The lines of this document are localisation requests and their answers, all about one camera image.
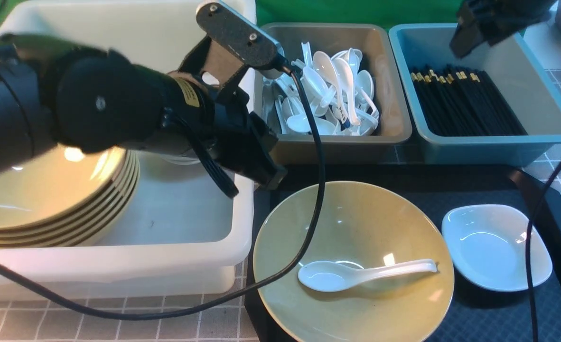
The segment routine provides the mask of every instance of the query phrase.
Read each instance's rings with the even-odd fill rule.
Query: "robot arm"
[[[249,67],[281,69],[286,60],[276,41],[222,3],[202,6],[196,17],[207,36],[169,74],[114,50],[38,35],[1,37],[0,171],[57,143],[85,153],[119,145],[195,153],[274,188],[285,174],[268,154],[278,139],[248,112],[238,84]],[[220,85],[205,84],[205,72]],[[223,177],[212,162],[203,161],[205,169]]]
[[[550,17],[555,0],[463,0],[457,12],[458,28],[450,43],[463,58],[479,45],[496,45],[511,35]]]

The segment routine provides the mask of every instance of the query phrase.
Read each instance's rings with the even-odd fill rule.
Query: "black chopsticks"
[[[485,71],[447,65],[411,69],[429,129],[440,136],[520,136],[527,132]]]

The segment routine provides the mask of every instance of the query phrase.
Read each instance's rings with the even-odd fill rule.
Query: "green backdrop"
[[[16,4],[9,0],[0,24]],[[257,23],[362,22],[389,29],[410,22],[455,22],[460,0],[256,0]]]

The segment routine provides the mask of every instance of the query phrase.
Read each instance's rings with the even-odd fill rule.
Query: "white dish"
[[[451,210],[443,218],[443,238],[457,270],[487,290],[517,292],[527,289],[525,230],[528,218],[500,204],[480,204]],[[552,273],[552,261],[542,238],[532,230],[534,286]]]

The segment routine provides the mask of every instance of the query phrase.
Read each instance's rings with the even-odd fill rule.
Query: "yellow bowl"
[[[302,189],[264,221],[254,247],[256,281],[295,257],[309,228],[318,186]],[[316,260],[370,268],[432,258],[435,274],[380,279],[325,294],[298,281],[300,266]],[[437,329],[454,292],[449,251],[434,224],[391,191],[360,182],[328,182],[319,223],[300,266],[264,286],[265,307],[300,342],[414,342]]]

